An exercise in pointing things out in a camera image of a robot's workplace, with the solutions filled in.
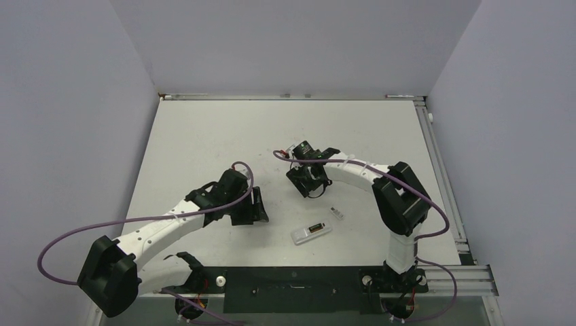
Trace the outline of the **white remote control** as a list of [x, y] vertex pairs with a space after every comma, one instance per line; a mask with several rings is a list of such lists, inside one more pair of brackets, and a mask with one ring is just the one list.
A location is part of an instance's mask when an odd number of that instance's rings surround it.
[[332, 225], [328, 220], [319, 221], [312, 225], [297, 229], [290, 233], [294, 245], [302, 245], [306, 242], [314, 240], [333, 230]]

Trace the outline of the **green AAA battery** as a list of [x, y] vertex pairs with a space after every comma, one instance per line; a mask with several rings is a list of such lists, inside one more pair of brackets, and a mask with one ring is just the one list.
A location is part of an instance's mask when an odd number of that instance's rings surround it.
[[318, 232], [322, 232], [325, 228], [326, 225], [324, 223], [317, 223], [315, 225], [310, 226], [308, 228], [308, 232], [309, 234], [316, 234]]

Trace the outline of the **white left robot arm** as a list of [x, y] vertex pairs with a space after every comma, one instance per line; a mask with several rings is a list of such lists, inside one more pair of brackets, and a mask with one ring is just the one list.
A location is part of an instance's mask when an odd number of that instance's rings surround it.
[[78, 287], [108, 317], [123, 313], [140, 295], [166, 287], [196, 291], [204, 267], [193, 255], [182, 251], [152, 260], [185, 235], [225, 216], [233, 226], [267, 223], [262, 193], [249, 173], [229, 168], [219, 180], [193, 189], [159, 220], [115, 239], [101, 236], [90, 247]]

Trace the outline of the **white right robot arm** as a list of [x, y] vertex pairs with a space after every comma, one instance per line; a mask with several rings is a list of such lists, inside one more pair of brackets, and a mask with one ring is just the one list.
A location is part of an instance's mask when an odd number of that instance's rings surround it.
[[416, 265], [416, 237], [431, 206], [408, 164], [369, 163], [332, 147], [313, 149], [308, 141], [281, 150], [279, 156], [291, 163], [286, 176], [305, 198], [335, 181], [373, 194], [380, 218], [390, 232], [385, 285], [400, 291], [410, 283], [409, 270]]

